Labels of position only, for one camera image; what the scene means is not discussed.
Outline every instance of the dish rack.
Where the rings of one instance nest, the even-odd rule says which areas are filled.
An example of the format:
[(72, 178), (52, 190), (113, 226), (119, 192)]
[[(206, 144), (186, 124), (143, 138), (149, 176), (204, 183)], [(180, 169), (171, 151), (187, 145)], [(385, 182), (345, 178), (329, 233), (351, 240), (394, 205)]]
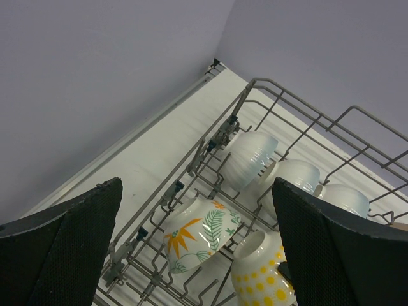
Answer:
[[(258, 100), (249, 99), (249, 94), (254, 89), (273, 97), (272, 105), (265, 105)], [(240, 124), (240, 111), (246, 104), (257, 105), (263, 109), (264, 115), (253, 124), (242, 126)], [(311, 123), (306, 128), (299, 128), (275, 111), (277, 105), (283, 106), (289, 112), (302, 114)], [(315, 146), (339, 160), (338, 166), (327, 173), (321, 184), (327, 184), (344, 167), (351, 167), (367, 180), (370, 180), (371, 183), (385, 190), (382, 194), (372, 198), (370, 204), (379, 203), (390, 195), (397, 197), (404, 204), (408, 203), (404, 194), (399, 192), (408, 186), (408, 176), (406, 175), (408, 169), (399, 162), (408, 154), (408, 151), (392, 158), (348, 130), (341, 124), (341, 121), (353, 112), (360, 112), (366, 118), (399, 137), (401, 142), (408, 142), (406, 136), (358, 106), (349, 107), (338, 118), (332, 119), (277, 82), (268, 78), (252, 79), (114, 237), (109, 246), (108, 260), (102, 270), (101, 282), (96, 291), (94, 303), (107, 305), (105, 301), (108, 300), (111, 305), (122, 306), (118, 299), (113, 296), (112, 291), (114, 288), (127, 286), (134, 291), (136, 296), (140, 297), (137, 305), (221, 306), (237, 304), (236, 294), (229, 284), (230, 264), (236, 245), (250, 232), (260, 228), (276, 231), (278, 224), (268, 219), (268, 216), (261, 210), (261, 199), (267, 192), (270, 192), (272, 187), (256, 198), (251, 205), (248, 205), (243, 194), (228, 187), (220, 174), (220, 170), (230, 157), (230, 153), (225, 156), (222, 154), (222, 150), (233, 134), (239, 131), (243, 133), (257, 131), (262, 129), (263, 124), (271, 120), (279, 119), (280, 122), (287, 124), (288, 128), (296, 130), (298, 136), (287, 146), (285, 151), (275, 152), (270, 162), (291, 158), (291, 152), (294, 148), (302, 139), (307, 138)], [(339, 154), (313, 136), (311, 133), (313, 127), (324, 129), (324, 132), (335, 139), (336, 143), (342, 144), (341, 147), (352, 148), (357, 153), (344, 157), (344, 154)], [(386, 162), (381, 162), (378, 156), (384, 158)], [(355, 163), (356, 159), (361, 157), (374, 162), (378, 169), (400, 179), (403, 184), (398, 187), (390, 187), (389, 184), (379, 180), (376, 176), (367, 173), (364, 167)], [(184, 278), (180, 280), (179, 275), (174, 276), (168, 271), (164, 244), (162, 244), (163, 223), (171, 211), (177, 205), (183, 204), (188, 196), (220, 198), (220, 201), (242, 214), (242, 222), (231, 240), (212, 256), (208, 263), (202, 264), (201, 267), (193, 271), (183, 273)], [(370, 209), (368, 218), (390, 225), (406, 215), (408, 212), (404, 211), (404, 207), (401, 211), (385, 212)], [(119, 240), (128, 233), (130, 234), (125, 236), (125, 242), (119, 244)], [(220, 261), (223, 262), (223, 265), (217, 265)], [(201, 274), (207, 275), (205, 281), (200, 278)], [(207, 281), (208, 275), (214, 275), (214, 279)], [(158, 291), (167, 296), (168, 300), (165, 302), (155, 300), (154, 295)]]

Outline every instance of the white cup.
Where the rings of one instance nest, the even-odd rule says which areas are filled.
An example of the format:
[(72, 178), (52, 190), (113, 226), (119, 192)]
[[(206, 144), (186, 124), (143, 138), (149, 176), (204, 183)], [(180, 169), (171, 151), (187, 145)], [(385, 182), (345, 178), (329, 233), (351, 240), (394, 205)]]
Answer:
[[(277, 177), (282, 177), (307, 193), (312, 194), (319, 183), (320, 171), (314, 165), (298, 159), (280, 162), (274, 161), (265, 170), (258, 182), (259, 196), (265, 193)], [(261, 203), (266, 211), (277, 220), (272, 190), (262, 198)]]
[(313, 195), (354, 215), (367, 218), (370, 202), (354, 188), (342, 184), (318, 185)]
[(225, 162), (220, 172), (225, 181), (235, 190), (241, 191), (264, 167), (278, 146), (278, 141), (262, 132), (238, 133), (224, 149)]

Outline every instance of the fern leaf print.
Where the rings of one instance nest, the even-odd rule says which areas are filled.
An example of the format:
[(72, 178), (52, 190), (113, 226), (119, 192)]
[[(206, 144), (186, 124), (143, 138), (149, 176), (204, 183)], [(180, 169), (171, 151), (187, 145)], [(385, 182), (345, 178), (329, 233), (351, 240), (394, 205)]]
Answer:
[(219, 209), (210, 210), (204, 217), (203, 227), (205, 238), (208, 240), (210, 248), (218, 250), (219, 237), (222, 233), (222, 217), (225, 212)]

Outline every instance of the brown object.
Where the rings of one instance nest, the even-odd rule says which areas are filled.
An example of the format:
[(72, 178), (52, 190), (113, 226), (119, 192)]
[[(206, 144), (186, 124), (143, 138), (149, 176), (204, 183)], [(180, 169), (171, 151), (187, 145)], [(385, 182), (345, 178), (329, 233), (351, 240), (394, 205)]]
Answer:
[(408, 231), (408, 224), (404, 224), (404, 223), (393, 223), (390, 225), (392, 228), (398, 228), (399, 230), (403, 230), (403, 231)]

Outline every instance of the metal wire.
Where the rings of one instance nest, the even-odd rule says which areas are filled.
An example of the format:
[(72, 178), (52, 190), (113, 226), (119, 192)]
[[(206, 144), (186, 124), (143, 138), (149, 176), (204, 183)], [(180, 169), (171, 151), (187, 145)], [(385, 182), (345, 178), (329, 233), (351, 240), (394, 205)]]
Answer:
[[(253, 100), (247, 99), (248, 95), (251, 93), (253, 89), (259, 89), (262, 91), (266, 91), (267, 93), (276, 97), (276, 100), (273, 102), (272, 106), (267, 107), (263, 103)], [(288, 99), (290, 97), (293, 99), (296, 104)], [(221, 116), (213, 122), (210, 128), (203, 134), (203, 136), (196, 142), (196, 144), (190, 149), (190, 151), (182, 158), (178, 165), (169, 173), (169, 175), (165, 178), (165, 180), (158, 186), (158, 188), (151, 194), (148, 200), (143, 203), (137, 213), (129, 218), (128, 223), (119, 231), (119, 234), (114, 238), (111, 246), (115, 246), (119, 239), (125, 234), (125, 232), (132, 226), (136, 226), (136, 228), (132, 231), (132, 233), (127, 237), (126, 241), (131, 241), (131, 239), (138, 233), (138, 231), (142, 227), (150, 228), (150, 233), (147, 237), (142, 238), (140, 241), (141, 243), (137, 245), (137, 248), (132, 250), (127, 256), (127, 264), (122, 269), (121, 274), (124, 277), (127, 273), (129, 268), (132, 268), (133, 271), (140, 273), (144, 277), (148, 279), (146, 283), (146, 288), (142, 292), (136, 288), (131, 281), (127, 281), (126, 285), (131, 288), (138, 296), (140, 296), (140, 300), (138, 301), (137, 305), (144, 305), (144, 303), (150, 303), (151, 305), (156, 305), (155, 302), (152, 301), (150, 298), (151, 294), (154, 294), (154, 290), (156, 287), (159, 287), (162, 291), (164, 291), (171, 299), (177, 301), (180, 305), (185, 306), (201, 306), (204, 304), (204, 297), (205, 295), (209, 295), (209, 291), (218, 285), (218, 279), (214, 279), (211, 283), (206, 284), (205, 288), (198, 293), (197, 296), (191, 296), (189, 292), (189, 288), (191, 288), (193, 283), (196, 281), (197, 276), (203, 270), (202, 267), (199, 267), (183, 284), (182, 288), (178, 288), (175, 285), (175, 281), (171, 274), (167, 272), (167, 263), (160, 265), (160, 261), (166, 258), (165, 254), (163, 253), (164, 245), (155, 245), (155, 242), (161, 241), (163, 237), (164, 229), (162, 229), (161, 225), (165, 222), (166, 218), (169, 216), (170, 212), (177, 205), (181, 205), (183, 201), (185, 201), (185, 196), (188, 191), (195, 191), (196, 194), (204, 196), (206, 198), (215, 198), (216, 196), (222, 196), (226, 198), (229, 204), (243, 212), (247, 217), (249, 217), (248, 223), (241, 222), (236, 233), (232, 236), (229, 243), (227, 243), (218, 253), (220, 256), (228, 259), (229, 262), (232, 262), (233, 258), (231, 254), (233, 253), (233, 249), (237, 245), (237, 240), (239, 241), (242, 237), (246, 237), (250, 232), (254, 231), (255, 226), (264, 226), (270, 230), (275, 230), (277, 224), (271, 225), (269, 222), (265, 221), (263, 217), (259, 214), (261, 211), (262, 205), (261, 200), (270, 190), (272, 186), (270, 186), (258, 199), (257, 199), (257, 207), (255, 210), (250, 210), (247, 208), (247, 205), (244, 205), (240, 202), (240, 193), (229, 194), (224, 189), (224, 177), (221, 175), (220, 170), (225, 164), (226, 160), (230, 157), (228, 154), (226, 157), (223, 157), (221, 153), (223, 147), (226, 145), (225, 142), (228, 142), (229, 138), (232, 136), (233, 133), (236, 133), (239, 130), (248, 132), (251, 130), (252, 125), (250, 125), (247, 129), (240, 126), (239, 121), (233, 123), (231, 128), (223, 129), (224, 126), (228, 125), (228, 122), (231, 122), (231, 118), (233, 116), (237, 116), (239, 119), (239, 113), (241, 107), (245, 103), (255, 103), (262, 107), (266, 111), (264, 116), (262, 116), (259, 122), (253, 122), (252, 125), (255, 126), (255, 131), (258, 130), (261, 125), (268, 120), (274, 120), (276, 118), (282, 120), (286, 123), (289, 127), (295, 129), (296, 131), (300, 132), (299, 137), (296, 138), (286, 149), (286, 151), (281, 154), (277, 152), (277, 155), (280, 157), (280, 160), (286, 159), (290, 156), (291, 149), (299, 143), (302, 138), (307, 138), (308, 140), (312, 140), (317, 146), (323, 148), (327, 151), (328, 154), (335, 156), (338, 160), (340, 160), (341, 164), (338, 165), (335, 169), (330, 171), (323, 184), (329, 182), (329, 178), (337, 173), (340, 169), (345, 166), (350, 166), (351, 168), (355, 169), (356, 171), (360, 172), (366, 178), (370, 179), (372, 182), (376, 183), (379, 187), (382, 187), (386, 190), (385, 193), (382, 195), (377, 196), (376, 198), (372, 199), (370, 202), (379, 202), (383, 200), (385, 197), (389, 195), (394, 195), (397, 198), (401, 199), (405, 203), (408, 204), (405, 196), (400, 193), (400, 190), (404, 187), (408, 186), (408, 169), (401, 165), (398, 161), (403, 158), (404, 156), (408, 155), (408, 151), (402, 152), (397, 157), (391, 158), (384, 152), (380, 151), (378, 148), (374, 147), (373, 145), (369, 144), (364, 139), (360, 138), (346, 127), (340, 124), (340, 121), (348, 115), (353, 110), (356, 110), (362, 113), (364, 116), (371, 119), (373, 122), (376, 122), (378, 125), (382, 126), (384, 129), (391, 131), (395, 135), (397, 135), (402, 142), (408, 142), (408, 138), (401, 134), (400, 132), (396, 131), (389, 125), (385, 124), (383, 121), (379, 120), (377, 117), (373, 116), (372, 114), (368, 113), (367, 111), (363, 110), (358, 106), (352, 106), (348, 108), (342, 115), (340, 115), (336, 119), (332, 119), (329, 116), (325, 115), (324, 113), (320, 112), (312, 105), (308, 104), (304, 100), (300, 99), (298, 96), (294, 95), (292, 92), (288, 91), (287, 89), (283, 88), (278, 83), (274, 82), (271, 79), (267, 78), (254, 78), (251, 80), (245, 89), (235, 98), (235, 100), (225, 109), (225, 111), (221, 114)], [(275, 106), (279, 103), (284, 104), (286, 108), (291, 108), (296, 110), (306, 118), (312, 121), (305, 129), (300, 129), (292, 122), (288, 121), (287, 119), (283, 118), (281, 115), (277, 114), (274, 110)], [(225, 122), (222, 123), (222, 119), (228, 112), (231, 110), (231, 117), (229, 117)], [(221, 124), (221, 127), (215, 132), (215, 134), (210, 137), (211, 132), (215, 129), (216, 126)], [(319, 126), (323, 128), (326, 133), (330, 133), (338, 140), (342, 141), (345, 146), (348, 146), (357, 151), (354, 156), (351, 157), (344, 157), (340, 154), (334, 152), (331, 148), (327, 147), (323, 143), (319, 142), (317, 139), (313, 138), (309, 131), (315, 127)], [(343, 132), (343, 135), (340, 135), (338, 132), (334, 131), (334, 128), (338, 128)], [(359, 142), (362, 149), (359, 146), (355, 145), (355, 141)], [(381, 163), (374, 157), (370, 151), (373, 151), (380, 156), (384, 157), (387, 161), (385, 163)], [(375, 164), (379, 166), (379, 168), (387, 171), (388, 173), (394, 175), (401, 179), (404, 183), (399, 187), (389, 187), (386, 184), (380, 182), (378, 179), (373, 178), (369, 173), (365, 173), (362, 169), (356, 166), (354, 160), (357, 157), (366, 157), (369, 160), (373, 161)], [(167, 206), (163, 206), (163, 201), (159, 200), (157, 203), (153, 203), (153, 199), (158, 196), (160, 193), (163, 193), (165, 190), (165, 186), (168, 185), (169, 182), (174, 181), (175, 174), (181, 170), (183, 164), (185, 164), (189, 160), (187, 168), (184, 169), (181, 174), (176, 178), (179, 181), (189, 181), (188, 185), (185, 186), (183, 191), (178, 196), (174, 196), (171, 201), (167, 203)], [(390, 166), (395, 165), (398, 167), (398, 172), (392, 170)], [(392, 224), (398, 218), (401, 218), (407, 215), (408, 212), (399, 212), (396, 214), (394, 211), (390, 210), (389, 212), (385, 212), (383, 214), (373, 214), (369, 215), (371, 218), (380, 218), (386, 224)], [(154, 221), (154, 216), (160, 215), (160, 220)], [(151, 251), (154, 251), (156, 255), (152, 257), (150, 263), (142, 263), (139, 260), (140, 256), (144, 253), (151, 254)], [(104, 271), (109, 269), (108, 265), (104, 266)], [(224, 277), (217, 288), (217, 291), (211, 299), (211, 306), (221, 306), (228, 303), (230, 300), (235, 299), (236, 294), (234, 292), (226, 292), (225, 296), (227, 296), (221, 302), (218, 302), (218, 299), (221, 293), (224, 293), (224, 290), (227, 290), (225, 284), (229, 278), (231, 272), (231, 266), (226, 266)], [(112, 296), (110, 295), (111, 290), (118, 284), (117, 281), (113, 282), (109, 290), (103, 291), (100, 287), (98, 287), (98, 292), (102, 295), (106, 296), (110, 301), (114, 304), (121, 306), (121, 304)]]

